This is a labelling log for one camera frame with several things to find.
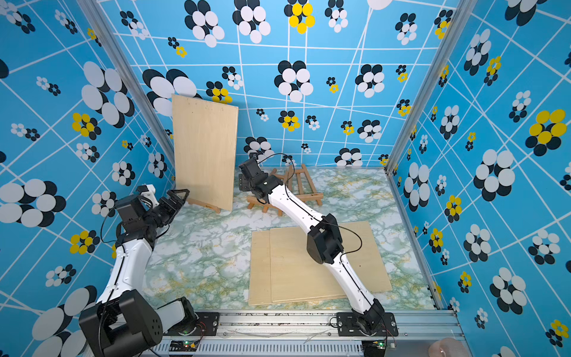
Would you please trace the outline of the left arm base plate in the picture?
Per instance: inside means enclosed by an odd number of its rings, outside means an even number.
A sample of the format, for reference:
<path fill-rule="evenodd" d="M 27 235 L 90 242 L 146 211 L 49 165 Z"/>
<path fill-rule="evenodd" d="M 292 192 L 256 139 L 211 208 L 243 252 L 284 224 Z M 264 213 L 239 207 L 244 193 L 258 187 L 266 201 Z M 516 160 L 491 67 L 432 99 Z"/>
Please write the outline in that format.
<path fill-rule="evenodd" d="M 175 336 L 216 336 L 220 325 L 219 312 L 197 312 L 196 318 L 189 327 L 184 327 L 181 331 L 175 332 Z"/>

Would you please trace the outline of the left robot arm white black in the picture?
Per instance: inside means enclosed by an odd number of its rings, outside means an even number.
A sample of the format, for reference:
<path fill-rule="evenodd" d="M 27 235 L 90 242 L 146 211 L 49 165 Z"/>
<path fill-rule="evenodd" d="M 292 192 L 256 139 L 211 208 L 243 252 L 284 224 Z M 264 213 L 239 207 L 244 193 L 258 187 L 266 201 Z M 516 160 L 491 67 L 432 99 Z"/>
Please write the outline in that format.
<path fill-rule="evenodd" d="M 97 303 L 80 314 L 80 329 L 95 356 L 136 356 L 161 343 L 168 332 L 192 333 L 199 318 L 184 297 L 157 309 L 140 293 L 144 272 L 161 237 L 184 206 L 187 189 L 156 199 L 151 185 L 116 202 L 116 259 Z"/>

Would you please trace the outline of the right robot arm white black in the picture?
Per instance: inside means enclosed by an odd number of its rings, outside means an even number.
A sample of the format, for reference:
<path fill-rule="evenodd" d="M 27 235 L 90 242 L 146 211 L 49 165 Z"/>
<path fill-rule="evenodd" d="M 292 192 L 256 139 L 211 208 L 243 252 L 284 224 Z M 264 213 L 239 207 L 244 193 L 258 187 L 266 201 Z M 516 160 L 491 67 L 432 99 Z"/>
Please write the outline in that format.
<path fill-rule="evenodd" d="M 355 326 L 366 336 L 387 329 L 385 309 L 352 268 L 336 218 L 310 208 L 288 189 L 274 174 L 260 169 L 257 159 L 239 165 L 239 189 L 252 193 L 258 201 L 275 206 L 294 220 L 307 234 L 306 251 L 318 264 L 324 265 L 349 298 Z"/>

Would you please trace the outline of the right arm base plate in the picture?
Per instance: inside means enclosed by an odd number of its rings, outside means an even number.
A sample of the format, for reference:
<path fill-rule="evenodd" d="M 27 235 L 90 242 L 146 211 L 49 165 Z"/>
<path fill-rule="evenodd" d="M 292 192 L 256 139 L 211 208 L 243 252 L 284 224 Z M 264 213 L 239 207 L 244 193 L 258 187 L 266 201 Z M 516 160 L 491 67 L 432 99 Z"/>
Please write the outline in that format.
<path fill-rule="evenodd" d="M 355 312 L 338 312 L 330 321 L 340 337 L 397 337 L 399 330 L 394 314 L 385 312 L 381 318 L 368 322 Z"/>

